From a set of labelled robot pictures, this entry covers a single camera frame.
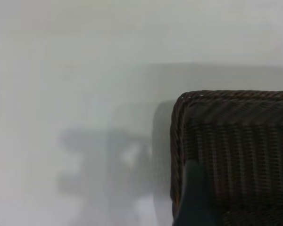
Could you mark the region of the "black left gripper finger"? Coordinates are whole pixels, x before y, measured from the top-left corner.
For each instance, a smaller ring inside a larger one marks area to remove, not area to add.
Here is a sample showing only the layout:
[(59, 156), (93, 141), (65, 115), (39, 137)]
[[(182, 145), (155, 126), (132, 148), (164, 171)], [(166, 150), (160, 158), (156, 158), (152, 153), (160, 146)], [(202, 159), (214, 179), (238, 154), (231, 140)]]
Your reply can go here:
[(183, 175), (183, 193), (173, 225), (220, 226), (221, 214), (204, 167), (187, 161)]

